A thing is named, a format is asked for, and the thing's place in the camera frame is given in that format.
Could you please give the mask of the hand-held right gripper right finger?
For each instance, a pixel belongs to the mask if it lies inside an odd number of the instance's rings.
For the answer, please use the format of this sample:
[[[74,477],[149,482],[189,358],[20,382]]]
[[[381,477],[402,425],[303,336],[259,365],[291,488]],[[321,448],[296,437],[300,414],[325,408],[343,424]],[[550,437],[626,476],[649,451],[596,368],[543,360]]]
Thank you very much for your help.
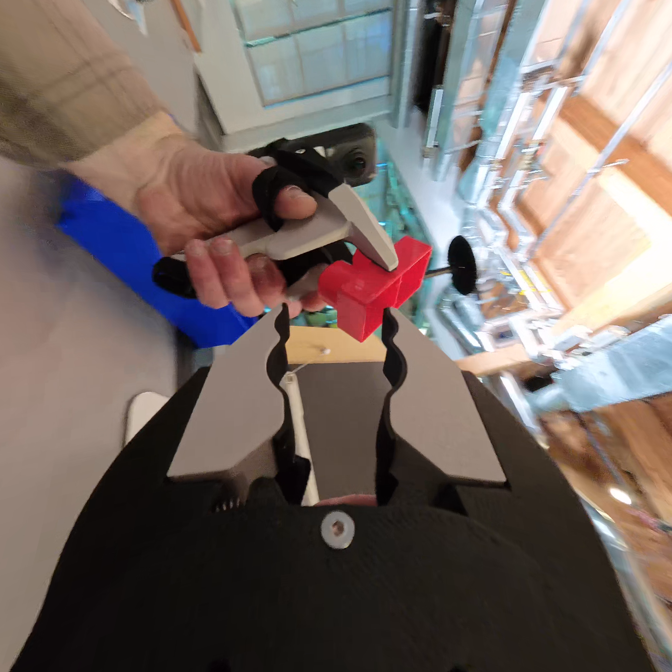
[[[404,487],[503,487],[507,478],[458,365],[396,308],[382,321],[384,397],[376,436],[376,493]]]

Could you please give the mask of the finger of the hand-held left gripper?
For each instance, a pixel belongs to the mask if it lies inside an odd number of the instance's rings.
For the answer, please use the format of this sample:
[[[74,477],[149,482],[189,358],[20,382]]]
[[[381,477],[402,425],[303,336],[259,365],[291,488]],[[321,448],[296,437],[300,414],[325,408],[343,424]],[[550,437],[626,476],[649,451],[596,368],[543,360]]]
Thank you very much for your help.
[[[354,189],[348,184],[340,184],[329,192],[328,199],[349,223],[346,240],[383,270],[395,271],[399,265],[395,247],[378,219]]]

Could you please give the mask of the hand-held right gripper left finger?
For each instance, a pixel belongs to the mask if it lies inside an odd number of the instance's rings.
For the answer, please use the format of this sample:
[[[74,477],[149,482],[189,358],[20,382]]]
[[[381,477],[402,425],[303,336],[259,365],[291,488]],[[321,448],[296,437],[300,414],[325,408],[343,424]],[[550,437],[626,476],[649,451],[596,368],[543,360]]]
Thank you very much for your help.
[[[275,479],[286,499],[303,499],[307,458],[296,452],[287,392],[288,307],[266,313],[214,357],[172,463],[173,481],[219,481],[247,499],[258,478]]]

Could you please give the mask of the red plastic block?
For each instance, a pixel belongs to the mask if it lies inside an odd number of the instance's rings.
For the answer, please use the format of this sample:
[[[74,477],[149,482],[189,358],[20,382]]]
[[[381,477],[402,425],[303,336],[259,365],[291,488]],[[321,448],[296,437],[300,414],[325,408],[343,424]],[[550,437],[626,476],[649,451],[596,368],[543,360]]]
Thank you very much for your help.
[[[399,308],[424,282],[432,258],[430,245],[403,237],[394,245],[399,264],[388,272],[357,251],[351,263],[336,261],[318,280],[318,292],[337,311],[338,328],[358,342],[382,324],[387,308]]]

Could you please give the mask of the person's left forearm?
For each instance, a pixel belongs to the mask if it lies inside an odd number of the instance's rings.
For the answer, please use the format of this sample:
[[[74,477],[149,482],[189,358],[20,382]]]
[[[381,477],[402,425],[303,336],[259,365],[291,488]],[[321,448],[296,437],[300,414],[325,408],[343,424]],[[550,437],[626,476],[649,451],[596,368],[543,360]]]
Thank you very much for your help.
[[[194,145],[194,61],[168,1],[149,36],[109,1],[1,2],[1,156],[40,169],[105,147]]]

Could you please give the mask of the person's left hand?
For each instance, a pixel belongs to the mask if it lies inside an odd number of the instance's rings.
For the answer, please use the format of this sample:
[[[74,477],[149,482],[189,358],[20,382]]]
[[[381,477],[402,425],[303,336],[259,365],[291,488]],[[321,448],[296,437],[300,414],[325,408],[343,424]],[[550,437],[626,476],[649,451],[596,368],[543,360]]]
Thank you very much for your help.
[[[206,307],[231,305],[243,316],[258,316],[286,303],[295,317],[324,308],[319,294],[290,295],[273,261],[263,254],[245,259],[228,236],[259,217],[251,188],[271,165],[214,152],[178,134],[147,141],[125,136],[63,168],[140,219],[163,256],[183,252]]]

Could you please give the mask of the blue plastic bin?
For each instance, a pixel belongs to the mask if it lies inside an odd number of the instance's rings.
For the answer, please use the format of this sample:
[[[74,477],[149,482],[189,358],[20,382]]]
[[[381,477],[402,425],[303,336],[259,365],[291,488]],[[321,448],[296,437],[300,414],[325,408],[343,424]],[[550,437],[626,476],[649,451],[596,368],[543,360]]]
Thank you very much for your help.
[[[161,255],[145,225],[77,178],[64,189],[57,226],[197,348],[230,345],[257,322],[231,306],[214,310],[160,289],[152,271]]]

